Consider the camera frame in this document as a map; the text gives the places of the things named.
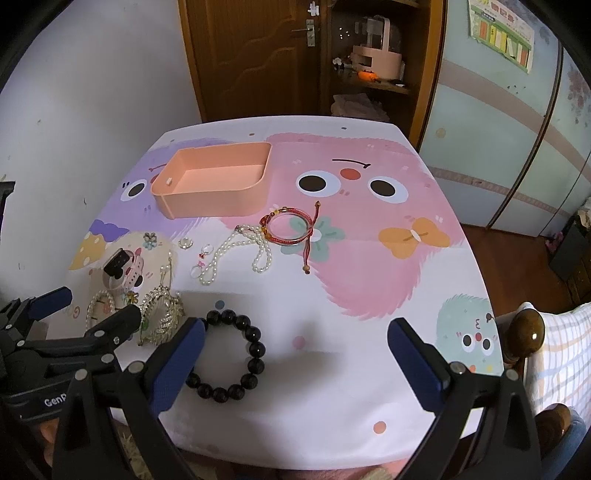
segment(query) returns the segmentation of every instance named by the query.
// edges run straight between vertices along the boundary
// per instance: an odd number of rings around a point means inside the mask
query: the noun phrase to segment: earring
[[[160,267],[160,285],[155,289],[149,291],[144,299],[139,310],[142,314],[142,321],[139,326],[139,340],[138,345],[143,345],[144,341],[160,345],[168,342],[178,327],[178,321],[184,316],[183,302],[180,295],[172,295],[170,293],[170,286],[173,279],[173,253],[168,252],[168,264]],[[164,285],[164,279],[168,275],[168,285]],[[166,311],[164,316],[158,322],[158,326],[152,333],[143,335],[149,325],[150,318],[153,316],[156,308],[164,305]]]
[[[107,290],[101,290],[97,292],[94,297],[92,297],[90,303],[88,304],[88,308],[86,309],[86,330],[90,330],[94,327],[93,320],[96,320],[95,317],[92,316],[93,312],[95,311],[96,302],[99,301],[101,298],[106,298],[107,304],[109,305],[109,315],[113,315],[115,313],[115,299],[113,295],[111,295]]]

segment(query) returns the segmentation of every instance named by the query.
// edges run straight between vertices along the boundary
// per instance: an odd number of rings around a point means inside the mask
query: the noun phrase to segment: black bead bracelet
[[[244,398],[246,390],[252,390],[258,385],[257,375],[261,374],[265,369],[265,364],[261,357],[265,355],[267,349],[259,340],[261,339],[261,331],[251,325],[251,320],[246,315],[236,315],[233,310],[224,310],[219,313],[217,310],[211,310],[207,314],[207,318],[200,319],[205,324],[205,331],[210,325],[216,326],[220,324],[234,325],[238,330],[243,332],[244,337],[251,343],[248,346],[248,353],[252,358],[248,361],[248,373],[240,378],[240,384],[232,384],[228,389],[217,387],[213,388],[208,383],[202,383],[199,375],[191,370],[185,383],[190,388],[197,390],[197,395],[201,398],[212,398],[218,403],[226,403],[229,398],[233,400],[241,400]]]

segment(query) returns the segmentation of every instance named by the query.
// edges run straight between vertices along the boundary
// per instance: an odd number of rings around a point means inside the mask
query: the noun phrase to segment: green cartoon character
[[[503,363],[488,299],[455,295],[437,315],[435,346],[446,361],[459,361],[471,372],[501,375]]]

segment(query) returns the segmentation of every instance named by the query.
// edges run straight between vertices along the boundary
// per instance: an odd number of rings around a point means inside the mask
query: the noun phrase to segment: cartoon print tablecloth
[[[166,219],[151,181],[180,148],[228,142],[272,144],[267,205],[248,218]],[[272,245],[272,267],[252,271],[256,246],[231,250],[214,284],[189,271],[204,244],[223,242],[237,223],[257,224],[277,206],[312,213],[311,275],[301,246]],[[297,219],[287,225],[302,229]],[[157,241],[144,239],[155,232]],[[181,250],[183,236],[194,246]],[[143,295],[172,250],[173,290],[185,311],[246,314],[267,353],[259,386],[239,402],[202,400],[187,387],[160,419],[175,443],[216,458],[290,469],[338,469],[407,458],[430,425],[386,342],[404,316],[448,361],[500,374],[492,309],[466,238],[439,186],[397,127],[356,119],[284,116],[196,125],[164,134],[116,186],[70,267],[74,300],[49,337],[81,335],[90,298],[104,288],[102,266],[119,247],[143,260]],[[123,299],[117,298],[118,306]],[[145,359],[137,339],[117,350],[123,367]],[[227,387],[246,371],[245,341],[210,329],[196,371]],[[466,432],[474,431],[478,413]]]

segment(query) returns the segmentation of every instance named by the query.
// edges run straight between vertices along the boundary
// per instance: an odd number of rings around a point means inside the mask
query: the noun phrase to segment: blue gripper pad
[[[173,406],[204,344],[203,322],[188,318],[174,337],[148,358],[144,379],[147,388],[151,387],[150,407],[156,417]]]
[[[443,357],[435,347],[424,343],[403,318],[390,322],[388,346],[423,410],[437,414],[451,382]]]
[[[31,320],[41,320],[52,313],[59,312],[72,302],[72,292],[68,287],[61,287],[41,297],[33,299],[29,308]]]

